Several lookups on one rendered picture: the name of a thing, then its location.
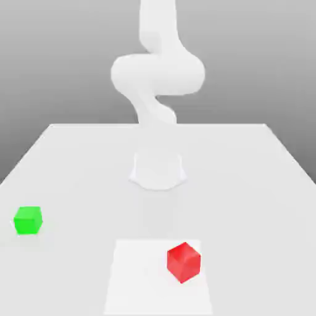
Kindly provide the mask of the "small green cube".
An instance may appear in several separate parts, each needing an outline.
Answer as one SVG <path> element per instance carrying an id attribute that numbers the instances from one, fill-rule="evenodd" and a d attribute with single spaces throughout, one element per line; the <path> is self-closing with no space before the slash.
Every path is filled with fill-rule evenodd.
<path id="1" fill-rule="evenodd" d="M 21 206 L 14 215 L 14 226 L 19 235 L 35 235 L 43 224 L 40 206 Z"/>

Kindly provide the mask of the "small red cube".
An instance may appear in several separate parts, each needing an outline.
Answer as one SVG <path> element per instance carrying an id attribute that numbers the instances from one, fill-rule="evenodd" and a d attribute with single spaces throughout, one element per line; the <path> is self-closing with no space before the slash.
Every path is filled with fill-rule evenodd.
<path id="1" fill-rule="evenodd" d="M 167 270 L 184 283 L 201 271 L 201 255 L 187 242 L 183 242 L 167 251 Z"/>

